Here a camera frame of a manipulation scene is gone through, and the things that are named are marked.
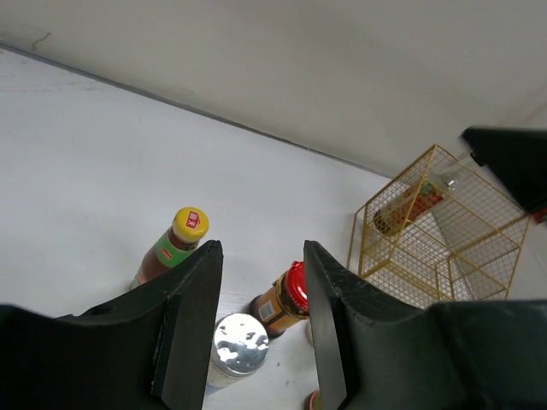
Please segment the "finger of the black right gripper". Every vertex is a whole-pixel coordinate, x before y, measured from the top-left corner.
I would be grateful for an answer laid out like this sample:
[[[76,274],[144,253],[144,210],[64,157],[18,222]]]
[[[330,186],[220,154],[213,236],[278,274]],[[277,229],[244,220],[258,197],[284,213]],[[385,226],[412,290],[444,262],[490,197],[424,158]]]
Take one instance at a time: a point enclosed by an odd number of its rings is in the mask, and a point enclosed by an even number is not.
[[[546,221],[545,129],[470,126],[461,140],[526,215]]]

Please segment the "clear bottle with red contents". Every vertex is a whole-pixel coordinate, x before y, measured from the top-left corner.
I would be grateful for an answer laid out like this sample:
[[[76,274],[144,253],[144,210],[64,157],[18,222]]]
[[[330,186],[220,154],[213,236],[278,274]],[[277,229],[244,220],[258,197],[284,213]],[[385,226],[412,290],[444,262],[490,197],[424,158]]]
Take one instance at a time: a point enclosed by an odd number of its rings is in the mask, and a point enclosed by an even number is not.
[[[453,177],[423,179],[378,210],[373,216],[374,227],[384,236],[394,236],[439,205],[456,186]]]

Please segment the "yellow cap sauce bottle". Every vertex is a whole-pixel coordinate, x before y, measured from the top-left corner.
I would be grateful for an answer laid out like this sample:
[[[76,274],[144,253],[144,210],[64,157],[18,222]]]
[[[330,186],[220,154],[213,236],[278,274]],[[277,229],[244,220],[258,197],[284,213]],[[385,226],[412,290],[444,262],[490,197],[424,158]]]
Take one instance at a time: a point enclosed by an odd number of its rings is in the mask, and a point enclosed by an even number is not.
[[[321,393],[319,390],[315,390],[312,393],[310,393],[303,405],[304,410],[322,410],[322,399],[321,399]]]
[[[130,290],[176,267],[186,259],[209,231],[209,218],[199,208],[181,208],[171,226],[157,239],[142,259]]]

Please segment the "green cap spice shaker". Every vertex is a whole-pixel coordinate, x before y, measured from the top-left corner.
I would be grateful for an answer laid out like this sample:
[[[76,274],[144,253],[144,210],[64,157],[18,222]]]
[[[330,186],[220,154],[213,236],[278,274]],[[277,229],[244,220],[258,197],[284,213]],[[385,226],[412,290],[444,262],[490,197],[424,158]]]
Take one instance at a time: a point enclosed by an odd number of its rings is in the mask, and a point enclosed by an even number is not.
[[[307,337],[307,341],[311,346],[314,346],[314,340],[313,340],[313,332],[312,332],[312,326],[311,326],[311,320],[309,319],[306,323],[305,333]]]

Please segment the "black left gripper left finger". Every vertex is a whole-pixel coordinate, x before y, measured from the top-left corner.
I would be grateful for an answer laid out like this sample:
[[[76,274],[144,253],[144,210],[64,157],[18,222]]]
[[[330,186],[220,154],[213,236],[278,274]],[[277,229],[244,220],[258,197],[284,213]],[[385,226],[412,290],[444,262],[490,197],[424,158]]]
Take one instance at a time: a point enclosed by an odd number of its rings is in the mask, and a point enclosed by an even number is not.
[[[1,308],[4,409],[199,409],[223,270],[210,240],[79,316]]]

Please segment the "red lid sauce jar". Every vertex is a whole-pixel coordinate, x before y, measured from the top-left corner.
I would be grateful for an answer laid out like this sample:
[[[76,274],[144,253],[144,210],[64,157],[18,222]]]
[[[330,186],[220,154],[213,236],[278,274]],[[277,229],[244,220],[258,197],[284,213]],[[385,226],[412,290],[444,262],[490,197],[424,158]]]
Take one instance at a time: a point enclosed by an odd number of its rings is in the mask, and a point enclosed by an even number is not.
[[[248,312],[263,325],[270,339],[307,320],[309,302],[304,263],[293,261],[268,291],[250,302]]]

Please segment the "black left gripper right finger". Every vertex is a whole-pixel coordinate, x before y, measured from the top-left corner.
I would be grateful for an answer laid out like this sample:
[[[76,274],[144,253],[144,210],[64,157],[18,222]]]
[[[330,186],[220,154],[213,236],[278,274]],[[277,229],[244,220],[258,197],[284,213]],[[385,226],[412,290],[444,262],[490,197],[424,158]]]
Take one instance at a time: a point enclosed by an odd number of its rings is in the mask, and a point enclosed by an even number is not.
[[[543,409],[546,303],[412,307],[303,247],[326,409]]]

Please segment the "silver lid white shaker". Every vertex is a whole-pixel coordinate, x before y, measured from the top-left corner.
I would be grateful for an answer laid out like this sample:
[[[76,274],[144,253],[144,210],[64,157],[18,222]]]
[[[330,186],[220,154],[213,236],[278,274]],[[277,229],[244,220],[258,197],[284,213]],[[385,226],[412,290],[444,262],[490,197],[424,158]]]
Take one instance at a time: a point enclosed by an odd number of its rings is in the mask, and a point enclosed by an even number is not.
[[[213,333],[207,385],[223,389],[255,374],[268,357],[264,326],[246,313],[220,319]]]

